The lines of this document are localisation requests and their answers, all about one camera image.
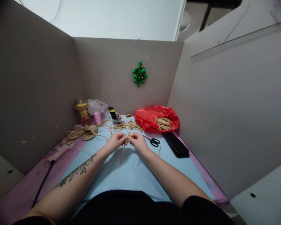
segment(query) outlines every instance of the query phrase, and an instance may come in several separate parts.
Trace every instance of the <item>black case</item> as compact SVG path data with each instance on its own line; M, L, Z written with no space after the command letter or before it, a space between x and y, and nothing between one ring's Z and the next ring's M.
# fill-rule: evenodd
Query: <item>black case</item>
M162 135L177 158L187 158L190 156L187 147L185 147L176 135L172 132L162 133Z

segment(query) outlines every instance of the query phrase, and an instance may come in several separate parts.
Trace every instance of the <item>black scissors handle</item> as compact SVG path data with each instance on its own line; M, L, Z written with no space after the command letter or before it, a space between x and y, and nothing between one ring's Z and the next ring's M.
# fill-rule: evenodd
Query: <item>black scissors handle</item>
M150 143L151 143L151 145L153 145L153 146L155 146L155 147L158 147L159 144L160 144L160 141L157 140L157 139L155 139L155 138L152 138L152 139L150 140Z

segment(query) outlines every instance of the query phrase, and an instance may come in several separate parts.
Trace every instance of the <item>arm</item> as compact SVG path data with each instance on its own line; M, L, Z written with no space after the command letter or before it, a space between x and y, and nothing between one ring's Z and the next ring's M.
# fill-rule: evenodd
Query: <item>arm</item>
M103 148L59 182L23 218L43 216L52 223L57 223L71 216L107 157L126 140L124 133L113 134Z
M151 151L143 135L133 133L128 140L134 145L176 206L182 208L184 201L192 195L213 202L191 179Z

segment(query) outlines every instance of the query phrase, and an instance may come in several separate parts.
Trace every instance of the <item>pink thread spool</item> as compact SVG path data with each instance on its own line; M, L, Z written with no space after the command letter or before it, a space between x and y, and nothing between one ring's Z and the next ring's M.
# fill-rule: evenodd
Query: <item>pink thread spool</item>
M99 125L102 123L101 114L99 111L94 112L94 119L95 119L96 125Z

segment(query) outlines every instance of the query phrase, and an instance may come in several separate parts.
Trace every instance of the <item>person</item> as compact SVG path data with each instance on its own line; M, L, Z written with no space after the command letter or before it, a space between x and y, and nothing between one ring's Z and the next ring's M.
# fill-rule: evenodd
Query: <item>person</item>
M171 202L154 202L142 191L111 190L94 198L70 220L107 157L125 142L156 176ZM20 224L233 224L230 218L188 177L151 151L139 133L113 134L106 145L77 167L35 205Z

